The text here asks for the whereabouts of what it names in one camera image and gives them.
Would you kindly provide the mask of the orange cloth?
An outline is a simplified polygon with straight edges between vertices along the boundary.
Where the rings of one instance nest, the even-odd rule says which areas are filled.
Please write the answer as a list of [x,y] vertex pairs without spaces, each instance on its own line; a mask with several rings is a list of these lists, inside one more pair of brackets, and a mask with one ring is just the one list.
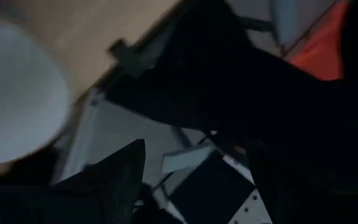
[[341,31],[349,7],[349,0],[336,1],[286,60],[319,80],[342,79]]

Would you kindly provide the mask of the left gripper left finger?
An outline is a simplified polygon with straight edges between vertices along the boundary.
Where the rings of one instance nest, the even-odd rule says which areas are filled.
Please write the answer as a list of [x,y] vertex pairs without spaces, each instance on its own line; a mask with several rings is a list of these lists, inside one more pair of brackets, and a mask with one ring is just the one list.
[[145,141],[136,139],[85,170],[59,182],[57,190],[82,196],[89,224],[129,224],[145,165]]

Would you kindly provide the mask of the plain white mug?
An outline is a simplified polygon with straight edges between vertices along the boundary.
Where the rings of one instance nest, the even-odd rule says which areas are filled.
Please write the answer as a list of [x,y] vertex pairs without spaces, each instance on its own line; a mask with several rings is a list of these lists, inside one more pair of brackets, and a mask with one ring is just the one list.
[[30,32],[0,18],[0,164],[52,142],[71,107],[65,71]]

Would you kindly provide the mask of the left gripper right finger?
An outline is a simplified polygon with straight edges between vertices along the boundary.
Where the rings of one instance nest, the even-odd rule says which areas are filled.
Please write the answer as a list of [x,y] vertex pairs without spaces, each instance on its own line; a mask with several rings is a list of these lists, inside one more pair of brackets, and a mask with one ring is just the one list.
[[319,179],[262,146],[247,157],[273,224],[358,224],[358,180]]

